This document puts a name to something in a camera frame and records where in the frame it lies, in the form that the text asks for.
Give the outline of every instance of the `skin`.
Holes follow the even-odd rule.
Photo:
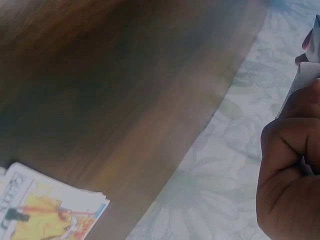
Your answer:
[[[291,95],[261,135],[256,213],[273,240],[320,239],[320,80]]]

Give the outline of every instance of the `wood grain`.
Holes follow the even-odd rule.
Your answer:
[[[3,0],[0,163],[111,200],[123,240],[210,120],[268,0]]]

